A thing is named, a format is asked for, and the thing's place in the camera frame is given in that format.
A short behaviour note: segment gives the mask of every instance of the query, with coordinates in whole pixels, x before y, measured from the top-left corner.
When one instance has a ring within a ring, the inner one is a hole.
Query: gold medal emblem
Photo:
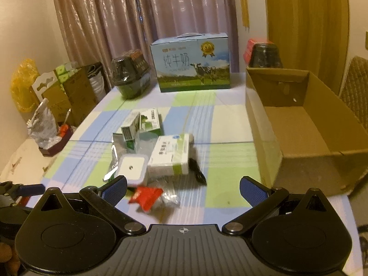
[[[205,41],[201,45],[201,51],[203,52],[203,57],[206,58],[207,55],[210,55],[211,57],[215,56],[213,51],[215,50],[215,46],[210,41]]]

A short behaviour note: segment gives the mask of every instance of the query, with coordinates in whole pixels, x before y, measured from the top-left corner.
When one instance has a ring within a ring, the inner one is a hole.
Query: yellow plastic bag
[[[31,87],[39,75],[36,64],[32,59],[23,60],[18,69],[12,74],[10,93],[20,112],[31,112],[39,104]]]

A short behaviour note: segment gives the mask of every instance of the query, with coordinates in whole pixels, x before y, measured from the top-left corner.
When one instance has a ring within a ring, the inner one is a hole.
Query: cow picture
[[[194,67],[198,78],[201,80],[202,85],[204,85],[205,76],[211,79],[211,84],[213,84],[213,82],[216,80],[215,67],[202,66],[201,63],[192,63],[190,65]]]

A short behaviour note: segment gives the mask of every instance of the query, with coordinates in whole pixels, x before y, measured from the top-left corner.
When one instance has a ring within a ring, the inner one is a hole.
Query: quilted chair cushion
[[[358,56],[352,59],[341,99],[368,130],[368,60]]]

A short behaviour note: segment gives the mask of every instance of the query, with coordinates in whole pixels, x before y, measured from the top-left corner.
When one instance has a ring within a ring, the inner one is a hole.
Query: red object
[[[68,127],[64,137],[61,139],[60,142],[56,143],[54,146],[51,146],[49,149],[43,149],[39,147],[39,151],[42,153],[44,157],[52,157],[56,155],[58,152],[62,151],[64,146],[68,143],[71,135],[73,135],[73,129]]]
[[[69,126],[67,124],[63,124],[59,128],[59,136],[63,138],[65,136],[65,134],[67,133],[68,129],[69,129]]]
[[[142,210],[148,212],[162,193],[161,188],[138,187],[128,203],[139,204]]]
[[[247,49],[244,52],[243,58],[246,65],[249,65],[249,62],[252,58],[253,48],[256,43],[273,43],[266,38],[251,38],[248,40]]]
[[[18,205],[27,206],[27,203],[30,198],[31,198],[30,196],[22,197],[21,200],[18,202]]]

